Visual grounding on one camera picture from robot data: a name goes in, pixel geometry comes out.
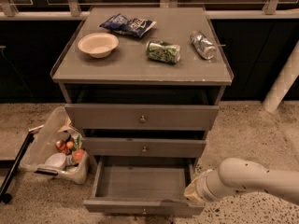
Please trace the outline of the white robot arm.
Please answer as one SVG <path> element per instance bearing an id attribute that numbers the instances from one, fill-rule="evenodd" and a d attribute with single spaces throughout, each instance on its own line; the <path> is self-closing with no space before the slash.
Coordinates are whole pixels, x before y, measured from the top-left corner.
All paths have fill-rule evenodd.
<path id="1" fill-rule="evenodd" d="M 224 197 L 264 192 L 293 204 L 299 204 L 299 173 L 272 170 L 260 163 L 229 158 L 215 170 L 206 170 L 184 190 L 184 196 L 196 203 L 218 202 Z"/>

